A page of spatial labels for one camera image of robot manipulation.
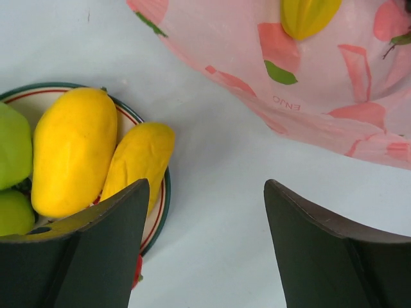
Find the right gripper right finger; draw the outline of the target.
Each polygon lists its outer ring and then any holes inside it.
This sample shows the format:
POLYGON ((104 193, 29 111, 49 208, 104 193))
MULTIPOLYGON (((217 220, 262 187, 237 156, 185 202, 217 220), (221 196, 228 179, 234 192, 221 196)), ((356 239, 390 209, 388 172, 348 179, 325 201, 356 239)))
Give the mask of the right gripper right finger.
POLYGON ((268 180, 264 199, 288 307, 410 306, 410 238, 368 227, 268 180))

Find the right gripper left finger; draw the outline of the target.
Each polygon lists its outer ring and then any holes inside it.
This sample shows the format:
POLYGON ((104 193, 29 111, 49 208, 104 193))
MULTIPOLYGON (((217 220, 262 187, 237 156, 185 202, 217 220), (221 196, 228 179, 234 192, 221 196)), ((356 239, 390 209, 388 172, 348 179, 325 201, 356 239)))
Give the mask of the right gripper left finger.
POLYGON ((26 235, 1 238, 2 307, 127 307, 148 209, 140 179, 26 235))

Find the green fake pear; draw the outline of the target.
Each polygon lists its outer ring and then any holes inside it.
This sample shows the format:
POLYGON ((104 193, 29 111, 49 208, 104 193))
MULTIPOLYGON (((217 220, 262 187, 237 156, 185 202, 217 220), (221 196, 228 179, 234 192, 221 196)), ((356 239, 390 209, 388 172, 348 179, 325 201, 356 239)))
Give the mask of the green fake pear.
POLYGON ((1 236, 27 234, 35 224, 31 203, 23 193, 13 189, 1 191, 0 218, 1 236))

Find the yellow fake fruit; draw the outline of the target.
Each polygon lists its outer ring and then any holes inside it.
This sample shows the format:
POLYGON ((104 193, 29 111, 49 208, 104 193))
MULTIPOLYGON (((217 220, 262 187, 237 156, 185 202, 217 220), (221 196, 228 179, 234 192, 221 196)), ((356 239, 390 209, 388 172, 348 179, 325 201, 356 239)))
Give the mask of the yellow fake fruit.
POLYGON ((117 128, 116 106, 103 89, 69 90, 46 110, 33 136, 31 203, 40 215, 70 216, 98 197, 117 128))

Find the green fake apple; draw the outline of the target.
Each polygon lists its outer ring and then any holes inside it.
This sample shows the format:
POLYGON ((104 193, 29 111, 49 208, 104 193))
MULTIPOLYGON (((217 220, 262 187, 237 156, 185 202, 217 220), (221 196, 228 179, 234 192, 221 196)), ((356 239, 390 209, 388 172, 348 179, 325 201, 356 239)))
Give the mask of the green fake apple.
POLYGON ((32 167, 30 124, 21 113, 1 102, 1 190, 25 180, 32 167))

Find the white printed plate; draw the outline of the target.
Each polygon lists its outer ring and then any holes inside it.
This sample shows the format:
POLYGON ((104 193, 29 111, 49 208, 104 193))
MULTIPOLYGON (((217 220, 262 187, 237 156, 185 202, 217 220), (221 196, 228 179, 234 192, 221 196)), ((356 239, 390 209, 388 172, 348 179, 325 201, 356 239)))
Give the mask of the white printed plate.
MULTIPOLYGON (((1 101, 9 104, 23 114, 30 126, 35 128, 41 115, 64 92, 79 87, 79 84, 68 82, 33 83, 1 93, 1 101)), ((141 116, 130 106, 114 96, 110 97, 116 104, 118 113, 118 140, 134 126, 144 122, 141 116)), ((170 171, 166 170, 157 196, 156 204, 147 214, 141 240, 140 254, 145 255, 154 245, 164 227, 171 200, 170 171)))

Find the pink plastic bag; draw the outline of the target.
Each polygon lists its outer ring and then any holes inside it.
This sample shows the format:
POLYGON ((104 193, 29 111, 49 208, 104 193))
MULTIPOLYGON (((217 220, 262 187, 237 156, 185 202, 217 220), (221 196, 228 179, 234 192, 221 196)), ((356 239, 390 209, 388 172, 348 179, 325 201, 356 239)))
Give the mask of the pink plastic bag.
POLYGON ((410 168, 410 2, 342 1, 304 40, 280 1, 129 1, 190 67, 278 134, 347 157, 410 168))

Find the yellow fake banana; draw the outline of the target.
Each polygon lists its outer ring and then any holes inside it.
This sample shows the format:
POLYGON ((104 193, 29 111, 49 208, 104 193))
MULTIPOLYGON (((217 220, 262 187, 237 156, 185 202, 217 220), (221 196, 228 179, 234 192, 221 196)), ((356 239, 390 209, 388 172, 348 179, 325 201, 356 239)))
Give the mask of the yellow fake banana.
POLYGON ((283 0, 280 18, 284 31, 304 40, 322 31, 338 12, 342 0, 283 0))

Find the red fake fruit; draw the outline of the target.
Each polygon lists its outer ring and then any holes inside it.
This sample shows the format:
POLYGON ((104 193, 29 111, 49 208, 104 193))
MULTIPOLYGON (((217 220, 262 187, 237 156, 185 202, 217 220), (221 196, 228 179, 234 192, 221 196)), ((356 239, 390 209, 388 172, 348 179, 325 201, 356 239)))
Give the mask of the red fake fruit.
POLYGON ((137 266, 136 266, 136 271, 134 274, 132 289, 134 289, 136 285, 143 279, 143 276, 141 274, 142 265, 143 265, 143 258, 141 255, 139 255, 137 259, 137 266))

